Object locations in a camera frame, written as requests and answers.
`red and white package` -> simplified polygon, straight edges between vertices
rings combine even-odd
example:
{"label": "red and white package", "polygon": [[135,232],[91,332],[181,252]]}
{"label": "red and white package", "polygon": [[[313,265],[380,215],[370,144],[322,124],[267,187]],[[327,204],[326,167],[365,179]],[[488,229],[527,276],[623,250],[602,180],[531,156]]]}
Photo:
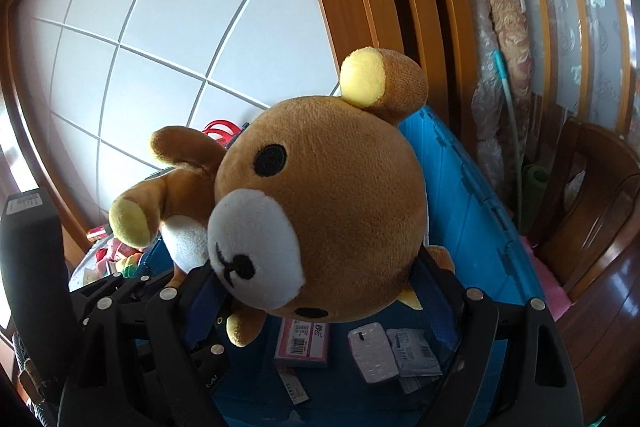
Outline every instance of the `red and white package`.
{"label": "red and white package", "polygon": [[329,325],[283,319],[275,360],[289,367],[326,367]]}

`colorful plush toy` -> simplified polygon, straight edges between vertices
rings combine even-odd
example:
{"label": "colorful plush toy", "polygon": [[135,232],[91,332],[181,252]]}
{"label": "colorful plush toy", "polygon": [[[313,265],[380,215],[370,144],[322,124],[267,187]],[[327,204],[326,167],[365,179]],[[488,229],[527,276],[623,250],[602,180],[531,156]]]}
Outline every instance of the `colorful plush toy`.
{"label": "colorful plush toy", "polygon": [[[157,131],[152,151],[176,168],[111,207],[128,245],[160,230],[172,284],[210,261],[236,299],[237,346],[267,313],[346,322],[396,299],[420,307],[409,274],[428,225],[424,178],[396,126],[426,103],[427,78],[404,55],[364,48],[342,64],[340,89],[277,103],[228,152],[194,129]],[[453,269],[444,248],[429,250]]]}

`teddy bear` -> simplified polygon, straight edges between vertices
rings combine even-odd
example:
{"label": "teddy bear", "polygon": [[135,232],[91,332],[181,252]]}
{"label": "teddy bear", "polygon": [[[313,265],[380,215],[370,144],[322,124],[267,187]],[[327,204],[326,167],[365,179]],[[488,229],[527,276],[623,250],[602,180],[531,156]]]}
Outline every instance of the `teddy bear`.
{"label": "teddy bear", "polygon": [[[363,48],[340,68],[340,96],[265,110],[227,150],[184,126],[150,148],[175,169],[126,190],[110,222],[127,245],[158,231],[170,285],[210,263],[234,297],[229,340],[245,346],[266,314],[349,322],[398,299],[421,309],[409,277],[428,230],[424,176],[398,124],[422,108],[428,81],[391,50]],[[453,270],[442,247],[428,247]]]}

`green yoga mat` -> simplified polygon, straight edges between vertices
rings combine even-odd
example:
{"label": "green yoga mat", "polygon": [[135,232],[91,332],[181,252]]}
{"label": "green yoga mat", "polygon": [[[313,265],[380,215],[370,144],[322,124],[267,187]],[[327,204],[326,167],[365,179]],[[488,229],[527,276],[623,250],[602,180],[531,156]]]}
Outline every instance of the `green yoga mat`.
{"label": "green yoga mat", "polygon": [[527,165],[522,169],[522,225],[520,233],[527,235],[545,194],[549,174],[538,165]]}

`blue storage crate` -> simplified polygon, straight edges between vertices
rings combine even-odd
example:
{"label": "blue storage crate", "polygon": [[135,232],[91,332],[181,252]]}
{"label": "blue storage crate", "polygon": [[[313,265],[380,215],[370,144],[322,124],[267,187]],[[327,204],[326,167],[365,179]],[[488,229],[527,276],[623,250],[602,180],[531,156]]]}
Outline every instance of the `blue storage crate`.
{"label": "blue storage crate", "polygon": [[[542,297],[518,232],[449,129],[428,108],[402,122],[400,129],[424,171],[430,242],[450,251],[463,285],[480,287],[493,299],[514,304]],[[141,270],[154,274],[170,266],[161,240],[141,262]],[[361,321],[331,325],[329,367],[296,369],[311,400],[295,407],[273,364],[280,320],[268,317],[261,334],[246,347],[231,345],[223,335],[231,372],[214,399],[229,426],[413,426],[434,398],[436,384],[409,395],[397,382],[365,384],[351,357],[347,333],[373,321],[385,328],[427,330],[428,336],[431,329],[422,312],[399,303]],[[494,344],[468,427],[486,419],[505,349],[506,341]]]}

